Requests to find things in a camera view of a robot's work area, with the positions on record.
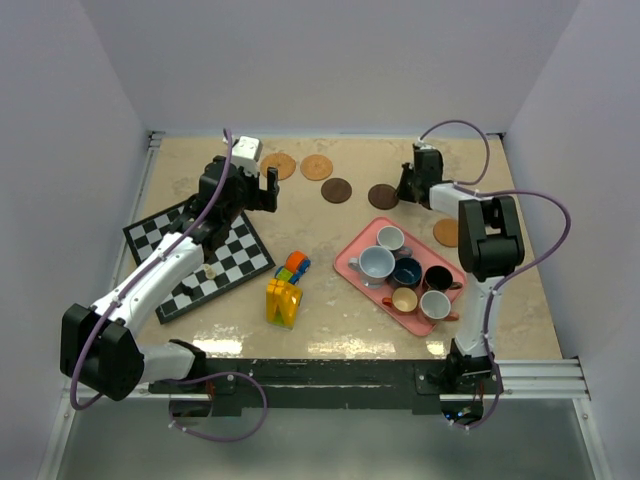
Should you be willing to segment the woven rattan coaster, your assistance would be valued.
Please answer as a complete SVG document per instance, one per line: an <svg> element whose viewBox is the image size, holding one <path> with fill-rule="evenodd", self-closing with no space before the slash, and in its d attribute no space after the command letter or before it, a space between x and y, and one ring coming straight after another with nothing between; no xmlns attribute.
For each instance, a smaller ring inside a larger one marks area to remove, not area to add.
<svg viewBox="0 0 640 480"><path fill-rule="evenodd" d="M433 227L433 236L440 245L456 248L458 246L458 222L451 218L437 221Z"/></svg>
<svg viewBox="0 0 640 480"><path fill-rule="evenodd" d="M300 170L307 180L320 181L332 174L333 163L325 155L313 154L302 160Z"/></svg>
<svg viewBox="0 0 640 480"><path fill-rule="evenodd" d="M260 163L260 171L264 177L268 176L269 168L276 168L278 172L278 179L285 180L295 172L296 162L286 153L271 153L266 155Z"/></svg>

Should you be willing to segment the dark wooden coaster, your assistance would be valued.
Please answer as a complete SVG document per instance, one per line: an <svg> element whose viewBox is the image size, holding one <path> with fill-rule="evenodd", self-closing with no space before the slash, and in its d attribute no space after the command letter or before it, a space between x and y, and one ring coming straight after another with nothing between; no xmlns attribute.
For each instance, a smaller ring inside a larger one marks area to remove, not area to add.
<svg viewBox="0 0 640 480"><path fill-rule="evenodd" d="M321 195L329 203L341 204L351 197L352 186L343 178L330 178L322 184Z"/></svg>
<svg viewBox="0 0 640 480"><path fill-rule="evenodd" d="M379 210L391 210L399 203L396 189L389 184L372 186L368 191L368 201Z"/></svg>

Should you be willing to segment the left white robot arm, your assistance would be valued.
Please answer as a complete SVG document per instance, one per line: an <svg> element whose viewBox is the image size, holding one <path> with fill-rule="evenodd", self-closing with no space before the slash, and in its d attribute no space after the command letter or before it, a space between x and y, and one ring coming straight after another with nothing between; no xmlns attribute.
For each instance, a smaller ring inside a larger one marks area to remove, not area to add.
<svg viewBox="0 0 640 480"><path fill-rule="evenodd" d="M215 157L151 255L112 292L88 307L66 310L60 370L73 388L85 385L119 401L141 383L169 380L185 392L205 385L202 351L178 340L141 347L136 336L178 284L224 245L243 211L276 210L277 169L268 168L265 189L259 183L257 175Z"/></svg>

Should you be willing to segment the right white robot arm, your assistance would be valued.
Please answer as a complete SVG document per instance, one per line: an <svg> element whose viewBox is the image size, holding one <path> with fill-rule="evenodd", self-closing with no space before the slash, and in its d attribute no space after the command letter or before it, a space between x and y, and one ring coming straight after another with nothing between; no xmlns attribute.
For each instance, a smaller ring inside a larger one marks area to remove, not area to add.
<svg viewBox="0 0 640 480"><path fill-rule="evenodd" d="M445 181L443 172L441 152L416 142L413 160L402 165L396 196L458 222L458 258L467 274L465 311L443 370L430 382L443 393L466 393L481 380L500 376L493 353L499 289L523 263L525 248L511 196L465 189Z"/></svg>

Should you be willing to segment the small white cup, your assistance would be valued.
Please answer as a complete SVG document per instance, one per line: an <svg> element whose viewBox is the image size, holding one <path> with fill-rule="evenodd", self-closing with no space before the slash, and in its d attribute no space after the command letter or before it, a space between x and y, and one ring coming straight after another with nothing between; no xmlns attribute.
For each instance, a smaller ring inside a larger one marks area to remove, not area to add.
<svg viewBox="0 0 640 480"><path fill-rule="evenodd" d="M376 234L376 243L390 251L395 258L406 258L413 255L413 250L405 245L403 231L395 226L382 227Z"/></svg>

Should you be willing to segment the dark blue cup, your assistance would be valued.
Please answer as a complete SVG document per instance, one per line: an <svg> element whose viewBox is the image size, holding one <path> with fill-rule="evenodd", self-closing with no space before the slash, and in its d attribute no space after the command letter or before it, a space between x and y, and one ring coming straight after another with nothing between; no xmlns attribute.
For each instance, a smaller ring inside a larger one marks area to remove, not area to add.
<svg viewBox="0 0 640 480"><path fill-rule="evenodd" d="M388 280L393 288L416 289L421 284L422 275L423 269L417 260L410 257L399 258Z"/></svg>

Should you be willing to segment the large light blue cup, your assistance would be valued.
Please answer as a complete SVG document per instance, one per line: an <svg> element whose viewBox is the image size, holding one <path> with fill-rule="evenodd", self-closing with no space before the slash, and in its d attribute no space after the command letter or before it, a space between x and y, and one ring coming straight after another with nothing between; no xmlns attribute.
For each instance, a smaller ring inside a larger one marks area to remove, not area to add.
<svg viewBox="0 0 640 480"><path fill-rule="evenodd" d="M396 259L388 249L374 245L365 248L358 257L350 258L348 266L358 273L365 287L377 289L394 271Z"/></svg>

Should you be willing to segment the black cup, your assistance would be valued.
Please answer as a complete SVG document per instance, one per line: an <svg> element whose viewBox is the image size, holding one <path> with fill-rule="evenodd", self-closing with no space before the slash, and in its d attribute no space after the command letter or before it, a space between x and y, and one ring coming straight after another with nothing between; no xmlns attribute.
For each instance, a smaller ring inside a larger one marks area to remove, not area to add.
<svg viewBox="0 0 640 480"><path fill-rule="evenodd" d="M441 265L431 266L425 271L422 286L425 291L436 290L440 292L460 290L464 287L461 282L453 279L453 274L449 269Z"/></svg>

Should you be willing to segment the orange cup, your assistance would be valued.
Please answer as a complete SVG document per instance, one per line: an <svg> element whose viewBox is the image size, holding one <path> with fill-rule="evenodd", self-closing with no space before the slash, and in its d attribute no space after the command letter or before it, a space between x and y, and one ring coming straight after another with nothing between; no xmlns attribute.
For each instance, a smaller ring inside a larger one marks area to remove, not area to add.
<svg viewBox="0 0 640 480"><path fill-rule="evenodd" d="M412 314L418 307L418 296L414 290L400 287L395 289L390 296L384 297L381 303L398 314Z"/></svg>

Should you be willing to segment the black white chessboard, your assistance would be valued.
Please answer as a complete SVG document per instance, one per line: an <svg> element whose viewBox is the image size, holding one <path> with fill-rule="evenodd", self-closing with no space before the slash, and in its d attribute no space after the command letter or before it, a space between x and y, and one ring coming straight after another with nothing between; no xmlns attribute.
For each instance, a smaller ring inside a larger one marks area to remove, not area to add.
<svg viewBox="0 0 640 480"><path fill-rule="evenodd" d="M178 218L183 208L184 204L179 202L123 229L136 264L143 263L159 246L162 237L168 233L170 224ZM161 324L178 319L275 266L245 214L241 214L233 222L225 244L205 264L210 264L215 269L216 277L208 280L203 266L185 277L155 310ZM193 289L191 297L182 293L181 284Z"/></svg>

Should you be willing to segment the colourful toy car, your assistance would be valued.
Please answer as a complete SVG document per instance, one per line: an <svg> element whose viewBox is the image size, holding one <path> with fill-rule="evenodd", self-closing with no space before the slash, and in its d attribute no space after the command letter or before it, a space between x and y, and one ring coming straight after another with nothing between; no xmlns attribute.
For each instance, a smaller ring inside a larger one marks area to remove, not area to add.
<svg viewBox="0 0 640 480"><path fill-rule="evenodd" d="M297 285L300 278L308 271L310 265L309 257L296 250L287 257L285 264L276 270L274 278Z"/></svg>

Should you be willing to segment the white chess piece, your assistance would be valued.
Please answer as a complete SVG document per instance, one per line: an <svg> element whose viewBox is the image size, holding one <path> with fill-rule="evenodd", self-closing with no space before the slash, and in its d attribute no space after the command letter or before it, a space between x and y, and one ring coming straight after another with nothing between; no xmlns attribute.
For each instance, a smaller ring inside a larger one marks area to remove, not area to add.
<svg viewBox="0 0 640 480"><path fill-rule="evenodd" d="M204 264L203 271L208 280L213 280L216 277L216 271L210 264Z"/></svg>

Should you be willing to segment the yellow toy block house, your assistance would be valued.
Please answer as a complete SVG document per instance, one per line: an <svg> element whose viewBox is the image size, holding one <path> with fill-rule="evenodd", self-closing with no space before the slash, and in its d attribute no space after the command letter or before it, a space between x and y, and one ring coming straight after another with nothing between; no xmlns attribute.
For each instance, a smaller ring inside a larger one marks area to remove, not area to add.
<svg viewBox="0 0 640 480"><path fill-rule="evenodd" d="M271 279L266 288L266 321L292 330L303 291L287 281Z"/></svg>

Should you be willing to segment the black chess piece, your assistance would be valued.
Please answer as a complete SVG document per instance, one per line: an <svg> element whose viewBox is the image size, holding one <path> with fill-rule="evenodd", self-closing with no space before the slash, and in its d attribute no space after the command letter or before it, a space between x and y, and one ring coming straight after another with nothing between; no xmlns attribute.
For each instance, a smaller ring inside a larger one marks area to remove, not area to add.
<svg viewBox="0 0 640 480"><path fill-rule="evenodd" d="M191 287L189 287L188 285L185 284L181 284L181 291L184 295L191 297L193 295L193 289Z"/></svg>

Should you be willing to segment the pink tray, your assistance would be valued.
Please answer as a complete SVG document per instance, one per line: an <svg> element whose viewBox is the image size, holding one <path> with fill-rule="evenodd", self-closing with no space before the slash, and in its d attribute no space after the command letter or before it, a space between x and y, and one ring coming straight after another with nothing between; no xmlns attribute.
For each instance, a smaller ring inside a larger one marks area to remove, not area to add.
<svg viewBox="0 0 640 480"><path fill-rule="evenodd" d="M382 299L384 297L390 297L393 289L388 284L380 286L377 289L368 288L363 283L360 274L348 266L351 258L358 257L362 250L376 243L377 232L386 226L397 227L402 231L405 236L405 244L413 250L413 257L421 263L424 269L435 265L444 266L452 273L453 280L462 284L460 289L448 290L446 292L447 297L451 303L454 304L460 294L465 291L467 284L465 273L454 263L446 260L434 249L427 246L411 232L384 216L374 218L337 254L334 260L334 269L363 295L368 297L380 310L388 314L406 330L418 337L427 336L435 328L435 324L430 319L425 318L419 311L411 314L401 314L390 310L383 305Z"/></svg>

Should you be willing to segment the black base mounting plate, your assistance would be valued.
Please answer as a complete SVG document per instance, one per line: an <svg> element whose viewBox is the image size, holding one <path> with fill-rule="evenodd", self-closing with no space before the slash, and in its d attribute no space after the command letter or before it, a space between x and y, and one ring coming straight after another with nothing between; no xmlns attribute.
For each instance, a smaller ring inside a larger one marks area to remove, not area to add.
<svg viewBox="0 0 640 480"><path fill-rule="evenodd" d="M459 400L503 392L489 362L481 360L217 359L201 363L215 379L192 385L164 381L152 394L168 394L178 414L239 416L245 409L409 410L438 415L447 395Z"/></svg>

